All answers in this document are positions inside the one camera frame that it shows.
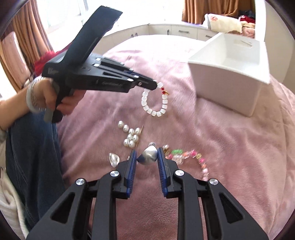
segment red fluffy fabric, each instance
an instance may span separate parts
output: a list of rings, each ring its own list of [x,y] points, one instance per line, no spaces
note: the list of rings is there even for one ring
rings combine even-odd
[[[65,50],[67,50],[70,47],[70,44],[67,45],[63,50],[58,51],[58,52],[54,52],[54,51],[48,51],[46,52],[41,58],[40,60],[36,61],[34,63],[34,69],[35,69],[35,76],[39,76],[42,74],[43,68],[45,63],[47,63],[50,59],[54,58],[55,56],[57,56],[58,54],[64,52]]]

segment metal screw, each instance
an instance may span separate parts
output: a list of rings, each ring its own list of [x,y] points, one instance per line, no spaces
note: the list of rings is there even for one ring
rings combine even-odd
[[[77,185],[83,185],[85,183],[85,180],[83,178],[79,178],[77,181],[76,181],[76,184]]]
[[[212,185],[217,185],[217,184],[218,184],[218,180],[215,179],[215,178],[211,178],[211,179],[209,180],[209,182],[210,182]]]
[[[177,176],[183,176],[183,175],[184,175],[184,171],[182,171],[182,170],[176,170],[176,171],[175,171],[175,174],[176,174]]]
[[[110,175],[112,177],[117,177],[117,176],[119,176],[119,172],[118,171],[111,171]]]

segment wall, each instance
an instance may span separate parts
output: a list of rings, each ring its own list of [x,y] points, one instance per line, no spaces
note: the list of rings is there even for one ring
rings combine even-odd
[[[294,38],[277,12],[265,2],[266,29],[265,44],[271,75],[283,82],[289,69],[295,46]]]

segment white storage box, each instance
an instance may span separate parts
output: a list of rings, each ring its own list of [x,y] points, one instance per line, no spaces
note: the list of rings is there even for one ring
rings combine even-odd
[[[251,116],[261,86],[269,84],[264,42],[218,33],[188,59],[199,97]]]

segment person's hand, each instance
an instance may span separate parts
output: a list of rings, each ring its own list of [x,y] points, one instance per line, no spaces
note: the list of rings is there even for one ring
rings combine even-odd
[[[33,91],[39,108],[49,108],[54,111],[57,95],[51,81],[51,78],[42,78],[34,85]],[[56,109],[61,111],[63,115],[71,114],[85,93],[85,90],[75,90],[73,96],[65,97]]]

